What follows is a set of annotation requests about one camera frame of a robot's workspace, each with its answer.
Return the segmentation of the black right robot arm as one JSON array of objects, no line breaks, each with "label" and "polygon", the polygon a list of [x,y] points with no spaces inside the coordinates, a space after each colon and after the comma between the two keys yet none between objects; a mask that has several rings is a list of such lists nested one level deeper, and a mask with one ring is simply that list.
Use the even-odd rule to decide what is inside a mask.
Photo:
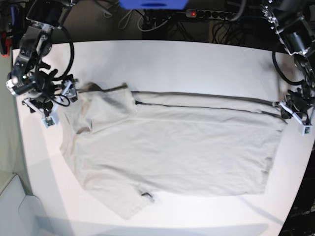
[{"label": "black right robot arm", "polygon": [[[47,116],[58,106],[68,107],[77,100],[76,80],[70,74],[74,43],[64,27],[76,3],[75,0],[35,0],[27,13],[26,19],[31,24],[20,40],[20,51],[8,74],[6,87],[13,96],[25,95],[23,103],[32,112]],[[70,46],[69,63],[60,76],[56,75],[56,69],[45,73],[51,67],[42,60],[52,49],[54,30],[62,31]]]}]

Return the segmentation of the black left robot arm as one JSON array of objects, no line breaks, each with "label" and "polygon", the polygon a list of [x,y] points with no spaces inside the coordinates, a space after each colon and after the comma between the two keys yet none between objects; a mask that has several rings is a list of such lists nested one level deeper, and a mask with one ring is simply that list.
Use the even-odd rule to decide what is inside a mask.
[{"label": "black left robot arm", "polygon": [[[299,118],[315,107],[315,33],[303,13],[308,3],[307,0],[263,0],[261,4],[264,18],[279,39],[272,51],[274,67],[287,84],[298,87],[296,91],[287,91],[285,103]],[[303,80],[292,81],[281,71],[276,60],[279,47],[294,58]]]}]

